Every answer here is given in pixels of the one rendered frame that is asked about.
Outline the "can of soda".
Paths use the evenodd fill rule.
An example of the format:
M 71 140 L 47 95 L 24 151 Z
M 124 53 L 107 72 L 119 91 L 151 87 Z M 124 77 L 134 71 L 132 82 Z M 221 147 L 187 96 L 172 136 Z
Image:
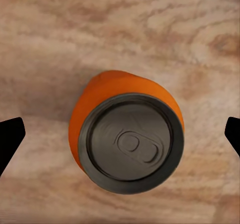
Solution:
M 105 71 L 87 84 L 75 105 L 68 141 L 78 166 L 100 188 L 140 194 L 178 167 L 185 144 L 183 115 L 158 83 Z

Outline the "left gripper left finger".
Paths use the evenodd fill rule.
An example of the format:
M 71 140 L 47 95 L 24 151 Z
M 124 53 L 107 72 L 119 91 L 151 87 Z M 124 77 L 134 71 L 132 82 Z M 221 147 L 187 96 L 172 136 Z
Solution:
M 0 122 L 0 176 L 25 136 L 21 117 Z

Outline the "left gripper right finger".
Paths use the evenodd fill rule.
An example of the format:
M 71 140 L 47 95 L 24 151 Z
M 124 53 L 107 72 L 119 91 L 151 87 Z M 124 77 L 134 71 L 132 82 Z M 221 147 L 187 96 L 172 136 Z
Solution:
M 240 156 L 240 119 L 229 117 L 224 134 Z

